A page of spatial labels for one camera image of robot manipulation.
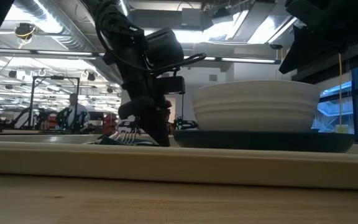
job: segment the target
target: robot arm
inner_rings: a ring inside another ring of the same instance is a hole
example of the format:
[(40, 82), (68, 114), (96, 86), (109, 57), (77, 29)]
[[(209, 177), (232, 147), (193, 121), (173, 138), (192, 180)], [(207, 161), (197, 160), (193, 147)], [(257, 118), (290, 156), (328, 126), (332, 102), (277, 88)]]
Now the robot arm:
[(182, 65), (200, 61), (205, 54), (193, 55), (184, 60), (181, 45), (169, 28), (153, 34), (144, 35), (144, 31), (132, 24), (120, 11), (120, 1), (81, 0), (94, 19), (96, 33), (106, 49), (103, 60), (115, 63), (123, 80), (122, 88), (128, 91), (131, 101), (119, 108), (121, 119), (134, 115), (139, 127), (156, 140), (161, 146), (169, 146), (168, 132), (165, 126), (171, 104), (164, 97), (170, 92), (166, 86), (181, 86), (182, 77), (169, 77), (173, 85), (159, 75), (168, 71), (177, 71)]

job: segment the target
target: stacked bowls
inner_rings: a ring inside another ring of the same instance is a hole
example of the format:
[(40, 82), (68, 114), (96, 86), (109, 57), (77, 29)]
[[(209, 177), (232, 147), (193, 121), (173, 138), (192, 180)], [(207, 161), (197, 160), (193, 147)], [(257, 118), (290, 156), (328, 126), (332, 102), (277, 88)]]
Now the stacked bowls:
[(300, 82), (230, 82), (200, 88), (193, 106), (201, 130), (307, 132), (320, 92)]

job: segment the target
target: dark plate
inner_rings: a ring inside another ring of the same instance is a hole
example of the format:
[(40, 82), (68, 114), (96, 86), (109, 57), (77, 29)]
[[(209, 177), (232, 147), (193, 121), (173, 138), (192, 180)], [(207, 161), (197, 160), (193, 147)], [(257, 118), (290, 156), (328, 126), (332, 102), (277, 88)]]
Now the dark plate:
[(252, 131), (175, 131), (181, 147), (300, 152), (347, 152), (357, 138), (338, 133), (276, 133)]

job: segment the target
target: wooden table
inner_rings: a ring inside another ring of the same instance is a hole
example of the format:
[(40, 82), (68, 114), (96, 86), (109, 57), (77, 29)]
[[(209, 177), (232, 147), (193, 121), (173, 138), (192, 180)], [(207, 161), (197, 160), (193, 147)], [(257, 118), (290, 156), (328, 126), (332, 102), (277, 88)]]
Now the wooden table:
[(358, 191), (0, 175), (0, 223), (358, 223)]

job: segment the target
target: ceiling duct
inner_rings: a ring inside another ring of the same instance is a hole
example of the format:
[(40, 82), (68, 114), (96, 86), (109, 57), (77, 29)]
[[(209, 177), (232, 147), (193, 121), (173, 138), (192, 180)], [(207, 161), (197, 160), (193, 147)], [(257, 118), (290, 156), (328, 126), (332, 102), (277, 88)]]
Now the ceiling duct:
[[(31, 15), (32, 22), (44, 32), (61, 34), (61, 37), (57, 35), (53, 38), (68, 50), (96, 52), (96, 48), (54, 1), (15, 0), (14, 5), (22, 12)], [(88, 62), (95, 66), (107, 81), (122, 83), (115, 67), (106, 65), (101, 59)]]

